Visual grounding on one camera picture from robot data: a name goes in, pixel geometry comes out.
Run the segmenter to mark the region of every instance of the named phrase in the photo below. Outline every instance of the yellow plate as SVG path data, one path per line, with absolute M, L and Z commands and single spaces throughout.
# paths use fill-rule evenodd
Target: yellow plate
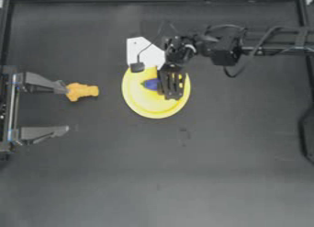
M 144 117 L 164 119 L 174 115 L 188 103 L 192 91 L 190 78 L 186 78 L 185 94 L 180 100 L 166 100 L 157 91 L 144 87 L 144 81 L 158 78 L 158 69 L 148 68 L 134 74 L 130 69 L 124 78 L 124 97 L 132 109 Z

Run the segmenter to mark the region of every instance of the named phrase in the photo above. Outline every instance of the orange object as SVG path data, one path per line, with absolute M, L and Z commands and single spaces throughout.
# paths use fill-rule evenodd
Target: orange object
M 98 96 L 100 95 L 100 89 L 96 85 L 83 85 L 79 83 L 74 83 L 67 85 L 69 93 L 67 98 L 71 102 L 78 101 L 81 97 L 87 96 Z

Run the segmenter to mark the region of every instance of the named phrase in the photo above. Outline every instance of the black metal frame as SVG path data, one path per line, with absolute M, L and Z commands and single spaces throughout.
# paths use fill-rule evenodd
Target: black metal frame
M 0 65 L 6 65 L 7 63 L 7 51 L 9 51 L 9 40 L 10 40 L 10 23 L 11 23 L 11 16 L 13 16 L 13 7 L 15 5 L 15 2 L 109 2 L 109 3 L 146 3 L 146 2 L 154 2 L 154 3 L 172 3 L 172 2 L 206 2 L 206 3 L 240 3 L 240 2 L 250 2 L 250 3 L 259 3 L 260 1 L 275 3 L 275 2 L 295 2 L 297 7 L 297 15 L 299 15 L 299 23 L 300 26 L 309 26 L 309 16 L 307 11 L 307 0 L 5 0 L 3 5 L 3 12 L 2 12 L 2 26 L 0 26 Z M 308 78 L 309 78 L 309 85 L 311 85 L 311 91 L 312 91 L 312 101 L 314 103 L 314 73 L 313 73 L 313 60 L 309 56 L 307 58 L 307 70 L 308 70 Z M 303 145 L 303 151 L 309 159 L 309 161 L 314 164 L 314 160 L 312 160 L 307 154 L 308 147 L 307 147 L 307 135 L 304 130 L 304 122 L 307 118 L 308 113 L 300 120 L 300 135 L 301 135 L 301 145 Z

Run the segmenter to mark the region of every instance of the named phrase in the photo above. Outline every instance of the black cable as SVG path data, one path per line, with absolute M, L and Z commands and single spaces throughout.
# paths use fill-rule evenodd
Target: black cable
M 142 53 L 153 46 L 153 44 L 156 44 L 161 34 L 162 34 L 162 30 L 165 29 L 165 25 L 169 24 L 170 27 L 173 28 L 174 32 L 177 33 L 177 35 L 180 34 L 180 31 L 178 29 L 176 28 L 174 24 L 170 22 L 170 21 L 162 21 L 161 25 L 160 25 L 160 28 L 158 28 L 158 32 L 157 32 L 157 35 L 152 41 L 152 43 L 141 50 L 141 52 L 138 53 L 138 56 L 137 56 L 137 59 L 138 59 L 138 62 L 141 61 L 141 55 Z
M 264 45 L 265 41 L 269 39 L 271 35 L 279 30 L 279 29 L 293 29 L 296 30 L 296 28 L 287 28 L 283 26 L 275 26 L 272 27 L 268 32 L 265 33 L 265 35 L 263 36 L 256 48 L 253 49 L 252 53 L 249 54 L 248 60 L 246 62 L 242 64 L 242 66 L 238 68 L 238 70 L 236 71 L 236 74 L 230 73 L 230 70 L 228 68 L 228 66 L 224 66 L 224 72 L 225 74 L 230 77 L 230 78 L 236 78 L 248 68 L 249 63 L 253 61 L 257 52 L 260 51 L 261 46 Z

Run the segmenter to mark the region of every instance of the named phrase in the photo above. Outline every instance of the blue object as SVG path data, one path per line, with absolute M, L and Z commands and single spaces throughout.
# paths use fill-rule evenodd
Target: blue object
M 150 80 L 146 80 L 142 85 L 146 89 L 153 90 L 153 91 L 158 91 L 158 84 L 160 84 L 160 79 L 154 78 Z

